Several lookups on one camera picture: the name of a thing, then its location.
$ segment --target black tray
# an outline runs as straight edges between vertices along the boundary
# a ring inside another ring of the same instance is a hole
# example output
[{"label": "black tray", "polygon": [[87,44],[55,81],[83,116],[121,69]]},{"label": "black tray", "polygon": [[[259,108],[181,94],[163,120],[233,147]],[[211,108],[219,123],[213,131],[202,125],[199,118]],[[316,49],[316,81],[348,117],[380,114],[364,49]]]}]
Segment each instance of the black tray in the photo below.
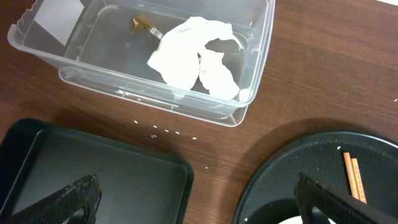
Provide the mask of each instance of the black tray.
[{"label": "black tray", "polygon": [[17,122],[0,146],[1,217],[16,213],[86,174],[97,174],[100,223],[182,223],[191,165],[33,119]]},{"label": "black tray", "polygon": [[276,224],[298,216],[298,173],[350,193],[342,153],[358,159],[368,205],[398,218],[398,145],[367,134],[327,132],[296,141],[265,161],[244,189],[234,224]]}]

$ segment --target orange stick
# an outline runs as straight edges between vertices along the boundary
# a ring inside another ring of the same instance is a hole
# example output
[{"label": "orange stick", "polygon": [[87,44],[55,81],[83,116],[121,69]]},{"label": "orange stick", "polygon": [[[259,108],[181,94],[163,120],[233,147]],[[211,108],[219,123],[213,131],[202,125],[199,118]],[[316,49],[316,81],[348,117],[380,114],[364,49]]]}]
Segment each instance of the orange stick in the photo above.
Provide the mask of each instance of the orange stick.
[{"label": "orange stick", "polygon": [[346,163],[346,168],[347,168],[349,187],[351,187],[351,195],[354,198],[359,199],[358,190],[356,188],[353,165],[351,163],[351,157],[349,156],[349,152],[344,152],[343,155],[344,155],[344,161]]},{"label": "orange stick", "polygon": [[359,200],[366,203],[365,191],[363,189],[361,173],[359,172],[359,165],[357,159],[351,159],[353,165],[356,189],[358,190]]}]

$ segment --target white cloth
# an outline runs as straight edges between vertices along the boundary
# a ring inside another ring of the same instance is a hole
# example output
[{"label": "white cloth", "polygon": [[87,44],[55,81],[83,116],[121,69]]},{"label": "white cloth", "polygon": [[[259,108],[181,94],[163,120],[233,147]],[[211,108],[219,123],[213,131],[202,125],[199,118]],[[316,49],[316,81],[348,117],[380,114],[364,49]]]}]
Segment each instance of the white cloth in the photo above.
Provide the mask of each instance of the white cloth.
[{"label": "white cloth", "polygon": [[205,48],[209,41],[217,38],[235,40],[239,49],[242,48],[233,35],[231,24],[191,17],[163,36],[148,65],[157,70],[167,84],[183,90],[192,89],[201,74],[200,80],[211,96],[231,100],[239,93],[239,87],[222,64],[224,54]]}]

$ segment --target transparent storage box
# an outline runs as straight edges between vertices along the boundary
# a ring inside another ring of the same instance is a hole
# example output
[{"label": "transparent storage box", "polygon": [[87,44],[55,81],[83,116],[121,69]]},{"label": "transparent storage box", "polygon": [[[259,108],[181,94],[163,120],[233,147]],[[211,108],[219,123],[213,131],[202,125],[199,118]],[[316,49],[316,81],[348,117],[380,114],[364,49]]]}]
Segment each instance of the transparent storage box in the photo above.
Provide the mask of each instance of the transparent storage box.
[{"label": "transparent storage box", "polygon": [[[59,69],[72,85],[143,105],[221,124],[239,125],[256,97],[265,66],[275,0],[37,0],[13,24],[8,41]],[[130,19],[147,16],[164,34],[191,16],[232,24],[243,44],[214,40],[241,92],[233,100],[212,97],[198,80],[192,90],[168,86],[147,65],[160,40],[130,33]]]}]

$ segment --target wooden table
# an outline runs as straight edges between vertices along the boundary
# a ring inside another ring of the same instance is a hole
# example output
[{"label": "wooden table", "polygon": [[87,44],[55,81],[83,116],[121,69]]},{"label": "wooden table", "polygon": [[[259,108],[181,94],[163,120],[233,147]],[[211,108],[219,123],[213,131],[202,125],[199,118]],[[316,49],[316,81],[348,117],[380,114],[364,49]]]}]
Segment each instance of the wooden table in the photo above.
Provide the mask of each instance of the wooden table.
[{"label": "wooden table", "polygon": [[0,136],[30,117],[178,154],[195,170],[185,223],[230,223],[256,168],[306,134],[351,129],[398,141],[396,6],[277,0],[259,92],[243,124],[226,128],[62,82],[56,68],[7,42],[33,2],[0,3]]}]

